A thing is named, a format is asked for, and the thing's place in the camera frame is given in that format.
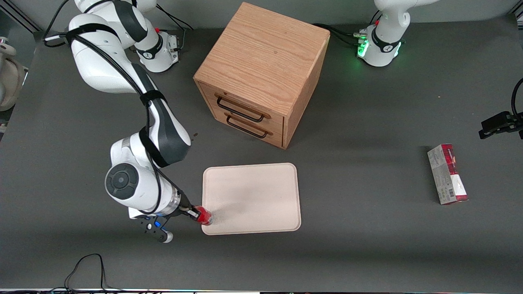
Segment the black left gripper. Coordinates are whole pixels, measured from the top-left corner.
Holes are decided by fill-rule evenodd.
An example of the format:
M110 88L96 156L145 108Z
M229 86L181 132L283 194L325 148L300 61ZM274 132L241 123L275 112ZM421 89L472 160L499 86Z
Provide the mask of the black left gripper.
M489 119L482 121L481 129L478 131L480 139L487 139L492 135L501 133L517 132L523 139L523 112L511 115L508 111L500 112Z

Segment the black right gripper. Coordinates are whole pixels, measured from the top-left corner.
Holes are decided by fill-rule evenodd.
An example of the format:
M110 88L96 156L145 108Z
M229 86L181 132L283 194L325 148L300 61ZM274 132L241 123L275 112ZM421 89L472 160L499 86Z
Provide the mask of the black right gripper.
M178 207L173 212L173 216L185 215L189 216L193 221L198 221L201 214L200 206L192 205L183 192L177 192L177 196L179 196L180 199Z

